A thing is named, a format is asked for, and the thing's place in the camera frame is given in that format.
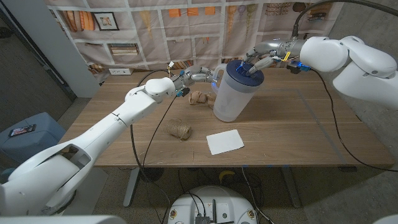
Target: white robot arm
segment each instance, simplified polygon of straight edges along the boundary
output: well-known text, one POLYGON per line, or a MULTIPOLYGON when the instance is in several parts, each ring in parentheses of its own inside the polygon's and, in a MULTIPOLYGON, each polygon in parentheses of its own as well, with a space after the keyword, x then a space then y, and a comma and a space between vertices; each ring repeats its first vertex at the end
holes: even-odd
POLYGON ((372 101, 398 110, 397 63, 388 54, 369 47, 353 36, 341 40, 311 37, 308 40, 271 40, 257 44, 243 58, 252 61, 258 55, 269 54, 254 64, 249 73, 271 65, 275 60, 301 61, 305 67, 332 72, 346 65, 333 80, 341 93, 372 101))
POLYGON ((125 102, 82 135, 50 147, 21 164, 0 185, 0 215, 50 215, 63 207, 97 158, 132 123, 152 113, 165 96, 185 95, 195 82, 213 82, 212 71, 190 67, 179 76, 151 79, 133 88, 125 102), (74 151, 71 158, 60 154, 74 151))

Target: blue stool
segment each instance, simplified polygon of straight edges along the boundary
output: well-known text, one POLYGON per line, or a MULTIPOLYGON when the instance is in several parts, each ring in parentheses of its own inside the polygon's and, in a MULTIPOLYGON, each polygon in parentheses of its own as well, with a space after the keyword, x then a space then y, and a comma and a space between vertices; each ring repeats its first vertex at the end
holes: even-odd
POLYGON ((46 112, 14 124, 0 133, 0 153, 22 164, 46 148, 58 144, 65 130, 46 112), (36 124, 35 131, 9 137, 11 130, 36 124))

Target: printed bookshelf backdrop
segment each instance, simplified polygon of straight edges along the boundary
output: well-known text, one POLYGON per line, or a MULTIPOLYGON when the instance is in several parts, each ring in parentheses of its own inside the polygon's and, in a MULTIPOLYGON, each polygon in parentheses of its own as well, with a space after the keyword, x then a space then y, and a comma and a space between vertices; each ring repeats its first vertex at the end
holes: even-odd
MULTIPOLYGON (((241 58, 269 39, 290 38, 296 17, 318 0, 44 0, 102 82, 108 68, 153 70, 241 58)), ((299 38, 327 36, 343 3, 309 11, 299 38)))

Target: picture frame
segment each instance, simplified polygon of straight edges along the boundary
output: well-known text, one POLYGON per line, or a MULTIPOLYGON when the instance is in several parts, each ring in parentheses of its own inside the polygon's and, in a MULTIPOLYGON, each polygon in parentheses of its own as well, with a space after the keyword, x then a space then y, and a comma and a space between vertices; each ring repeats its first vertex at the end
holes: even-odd
POLYGON ((93 12, 100 31, 119 30, 113 12, 93 12))

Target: white paper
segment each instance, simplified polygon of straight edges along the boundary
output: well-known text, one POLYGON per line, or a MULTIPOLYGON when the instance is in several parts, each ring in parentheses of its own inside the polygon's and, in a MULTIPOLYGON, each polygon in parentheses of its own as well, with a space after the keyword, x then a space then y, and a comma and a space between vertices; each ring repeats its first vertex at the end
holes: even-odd
POLYGON ((211 155, 240 149, 244 146, 238 130, 225 131, 223 133, 206 136, 211 155))

